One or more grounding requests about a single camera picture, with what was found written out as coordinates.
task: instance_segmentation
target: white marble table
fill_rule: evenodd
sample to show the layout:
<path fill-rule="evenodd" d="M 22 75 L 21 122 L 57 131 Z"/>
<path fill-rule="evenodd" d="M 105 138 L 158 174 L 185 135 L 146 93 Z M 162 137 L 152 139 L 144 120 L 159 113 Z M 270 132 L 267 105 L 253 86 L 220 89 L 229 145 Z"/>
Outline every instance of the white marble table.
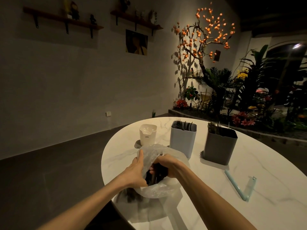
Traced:
<path fill-rule="evenodd" d="M 101 172 L 104 183 L 109 183 L 120 174 L 136 156 L 138 149 L 134 145 L 140 139 L 140 125 L 157 125 L 156 143 L 168 146 L 171 124 L 176 119 L 162 117 L 142 120 L 118 131 L 103 151 Z M 229 162 L 229 171 L 243 191 L 252 176 L 257 178 L 251 199 L 245 202 L 224 173 L 224 166 L 219 167 L 200 158 L 208 122 L 180 119 L 197 124 L 193 153 L 189 160 L 193 172 L 257 229 L 307 229 L 307 177 L 291 162 L 256 139 L 237 132 L 238 140 Z M 207 229 L 183 188 L 169 198 L 127 203 L 114 197 L 113 202 L 137 230 Z"/>

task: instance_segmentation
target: person's left hand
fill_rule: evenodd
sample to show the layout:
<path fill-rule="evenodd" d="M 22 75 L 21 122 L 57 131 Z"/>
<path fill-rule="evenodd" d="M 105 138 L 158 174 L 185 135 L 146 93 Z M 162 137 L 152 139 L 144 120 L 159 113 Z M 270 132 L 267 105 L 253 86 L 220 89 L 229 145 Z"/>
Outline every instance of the person's left hand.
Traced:
<path fill-rule="evenodd" d="M 144 153 L 140 150 L 138 158 L 135 157 L 131 163 L 119 176 L 123 179 L 129 188 L 140 188 L 148 186 L 142 177 L 142 169 L 144 167 Z"/>

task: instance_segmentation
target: ceiling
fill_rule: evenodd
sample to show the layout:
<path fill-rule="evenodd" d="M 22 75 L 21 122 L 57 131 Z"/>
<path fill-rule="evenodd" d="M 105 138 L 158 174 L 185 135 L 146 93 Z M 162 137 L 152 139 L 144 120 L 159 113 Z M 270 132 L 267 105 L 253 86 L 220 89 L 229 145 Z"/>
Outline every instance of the ceiling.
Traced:
<path fill-rule="evenodd" d="M 226 0 L 239 15 L 241 31 L 281 36 L 307 33 L 307 5 L 303 0 Z"/>

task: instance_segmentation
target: picture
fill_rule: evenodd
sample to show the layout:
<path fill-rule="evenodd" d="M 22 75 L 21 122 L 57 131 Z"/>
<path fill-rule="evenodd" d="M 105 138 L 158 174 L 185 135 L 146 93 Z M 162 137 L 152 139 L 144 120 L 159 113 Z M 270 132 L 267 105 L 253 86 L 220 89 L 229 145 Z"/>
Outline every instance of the picture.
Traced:
<path fill-rule="evenodd" d="M 147 55 L 148 36 L 126 30 L 126 52 Z"/>

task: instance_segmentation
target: dark gray container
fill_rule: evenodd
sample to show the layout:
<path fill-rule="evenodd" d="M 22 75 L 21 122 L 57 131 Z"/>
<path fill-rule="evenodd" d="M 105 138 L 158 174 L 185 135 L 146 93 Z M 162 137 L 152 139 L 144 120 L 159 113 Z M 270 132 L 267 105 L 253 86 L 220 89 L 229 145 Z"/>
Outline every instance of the dark gray container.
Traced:
<path fill-rule="evenodd" d="M 173 125 L 176 122 L 177 121 L 174 121 L 171 127 L 169 147 L 182 152 L 187 158 L 190 158 L 193 151 L 197 125 L 192 123 L 191 131 L 183 131 L 181 129 L 173 128 Z"/>
<path fill-rule="evenodd" d="M 228 165 L 238 136 L 235 130 L 229 128 L 222 128 L 222 135 L 227 136 L 210 133 L 208 126 L 203 159 L 220 165 Z"/>

